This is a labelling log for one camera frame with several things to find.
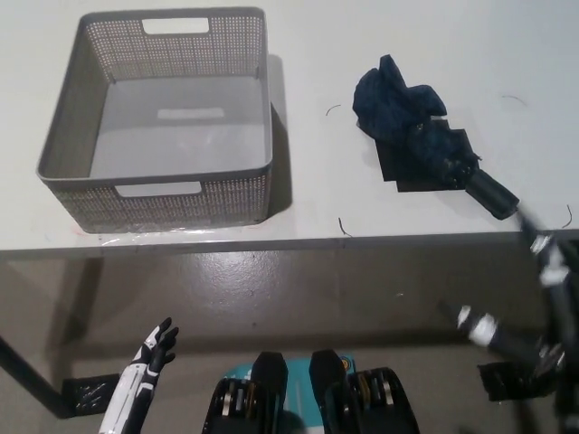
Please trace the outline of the robot right hand white black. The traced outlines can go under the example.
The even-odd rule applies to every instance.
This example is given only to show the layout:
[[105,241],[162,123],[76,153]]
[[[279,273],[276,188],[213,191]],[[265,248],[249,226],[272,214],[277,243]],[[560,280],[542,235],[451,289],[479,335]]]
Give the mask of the robot right hand white black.
[[515,213],[520,237],[536,265],[546,313],[546,329],[534,341],[509,330],[490,313],[442,301],[440,310],[478,347],[522,363],[536,378],[553,373],[566,386],[578,386],[578,261],[551,231],[541,229],[524,208]]

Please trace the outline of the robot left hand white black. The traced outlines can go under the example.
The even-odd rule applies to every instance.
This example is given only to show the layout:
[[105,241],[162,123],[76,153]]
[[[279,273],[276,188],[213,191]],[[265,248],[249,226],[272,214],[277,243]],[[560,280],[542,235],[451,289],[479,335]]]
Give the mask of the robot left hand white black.
[[99,433],[140,433],[164,367],[176,355],[173,348],[179,328],[168,317],[144,340],[123,370],[109,401]]

